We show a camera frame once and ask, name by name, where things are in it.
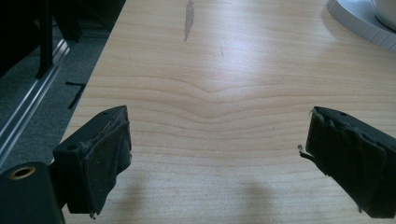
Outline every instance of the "scratch mark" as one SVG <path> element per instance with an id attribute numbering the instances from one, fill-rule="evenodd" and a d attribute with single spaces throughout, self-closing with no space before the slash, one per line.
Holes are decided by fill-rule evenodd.
<path id="1" fill-rule="evenodd" d="M 190 30 L 192 25 L 194 24 L 194 3 L 189 0 L 189 3 L 186 6 L 186 26 L 184 28 L 184 42 L 187 42 L 187 38 L 190 35 Z"/>

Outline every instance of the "wooden table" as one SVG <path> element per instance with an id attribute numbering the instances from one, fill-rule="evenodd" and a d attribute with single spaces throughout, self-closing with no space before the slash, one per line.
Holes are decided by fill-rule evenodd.
<path id="1" fill-rule="evenodd" d="M 65 137 L 127 105 L 132 165 L 96 221 L 65 219 L 394 223 L 360 214 L 297 146 L 314 105 L 396 136 L 395 64 L 326 0 L 129 0 Z"/>

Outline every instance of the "gray carpet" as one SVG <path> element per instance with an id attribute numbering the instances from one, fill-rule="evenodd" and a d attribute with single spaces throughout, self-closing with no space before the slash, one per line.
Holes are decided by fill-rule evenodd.
<path id="1" fill-rule="evenodd" d="M 52 149 L 59 145 L 73 114 L 80 86 L 86 84 L 107 41 L 108 32 L 91 23 L 81 24 L 82 37 L 73 44 L 46 96 L 32 116 L 18 142 L 0 168 L 0 173 L 28 161 L 50 164 Z M 54 44 L 62 36 L 54 27 Z M 0 127 L 7 121 L 35 81 L 39 49 L 0 78 Z"/>

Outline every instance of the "wood grain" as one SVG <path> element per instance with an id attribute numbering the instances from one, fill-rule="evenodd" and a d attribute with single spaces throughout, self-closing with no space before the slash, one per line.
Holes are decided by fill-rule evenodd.
<path id="1" fill-rule="evenodd" d="M 325 0 L 129 0 L 65 136 L 127 105 L 133 161 L 101 215 L 67 223 L 394 223 L 310 161 L 314 105 L 396 136 L 396 54 Z"/>

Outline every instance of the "white cup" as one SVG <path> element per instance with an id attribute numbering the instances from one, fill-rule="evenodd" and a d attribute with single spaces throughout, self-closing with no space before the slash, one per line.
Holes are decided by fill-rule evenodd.
<path id="1" fill-rule="evenodd" d="M 396 0 L 371 0 L 376 17 L 388 28 L 396 31 Z"/>

